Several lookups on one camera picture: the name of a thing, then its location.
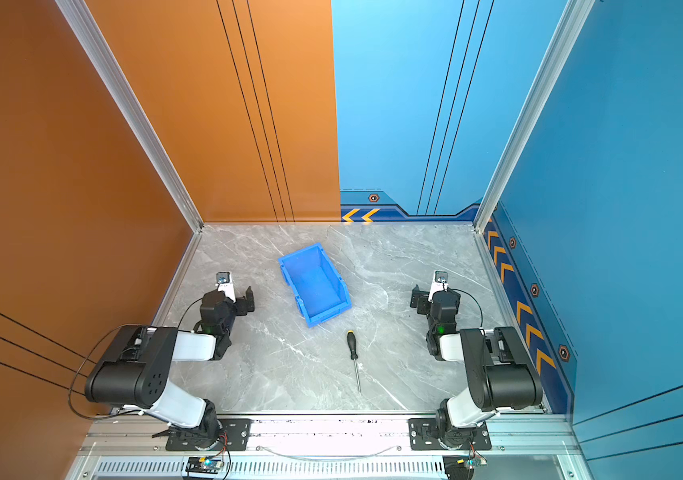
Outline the black handled screwdriver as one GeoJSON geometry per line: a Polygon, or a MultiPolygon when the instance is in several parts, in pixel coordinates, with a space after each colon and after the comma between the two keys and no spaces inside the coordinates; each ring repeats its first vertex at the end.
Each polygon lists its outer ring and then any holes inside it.
{"type": "Polygon", "coordinates": [[[359,354],[357,354],[357,336],[353,330],[347,332],[347,348],[349,348],[349,356],[353,362],[353,372],[355,372],[355,384],[357,384],[357,392],[361,394],[361,377],[359,377],[359,354]]]}

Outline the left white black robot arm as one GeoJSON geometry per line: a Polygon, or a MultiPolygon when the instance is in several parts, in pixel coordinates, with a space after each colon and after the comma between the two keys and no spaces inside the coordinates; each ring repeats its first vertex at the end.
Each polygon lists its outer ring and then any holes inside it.
{"type": "Polygon", "coordinates": [[[169,450],[225,448],[215,403],[175,384],[170,371],[178,362],[221,360],[232,346],[235,320],[255,310],[251,287],[237,297],[230,284],[219,284],[202,297],[201,319],[191,330],[120,327],[86,381],[87,400],[160,420],[166,428],[154,436],[165,438],[169,450]]]}

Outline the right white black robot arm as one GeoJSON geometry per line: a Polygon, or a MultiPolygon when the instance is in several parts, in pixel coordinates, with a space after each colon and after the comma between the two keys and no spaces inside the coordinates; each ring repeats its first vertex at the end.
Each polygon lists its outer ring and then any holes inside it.
{"type": "Polygon", "coordinates": [[[417,428],[417,440],[443,449],[489,449],[487,420],[499,412],[522,410],[543,402],[543,385],[513,327],[459,329],[461,293],[443,284],[411,292],[411,308],[427,318],[427,350],[439,361],[461,363],[465,389],[443,400],[435,422],[417,428]]]}

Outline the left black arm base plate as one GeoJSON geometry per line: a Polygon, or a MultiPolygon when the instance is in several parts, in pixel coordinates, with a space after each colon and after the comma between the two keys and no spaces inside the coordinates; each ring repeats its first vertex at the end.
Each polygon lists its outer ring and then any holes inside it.
{"type": "Polygon", "coordinates": [[[247,418],[220,418],[211,428],[172,427],[166,436],[166,450],[219,452],[225,449],[227,452],[242,452],[247,449],[251,429],[252,422],[247,418]]]}

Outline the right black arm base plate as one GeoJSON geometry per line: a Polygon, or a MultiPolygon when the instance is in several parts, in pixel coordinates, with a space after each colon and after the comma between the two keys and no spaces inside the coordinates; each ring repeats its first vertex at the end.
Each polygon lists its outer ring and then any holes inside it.
{"type": "Polygon", "coordinates": [[[435,418],[409,418],[409,445],[411,450],[472,450],[489,451],[491,435],[487,425],[455,428],[439,426],[435,418]]]}

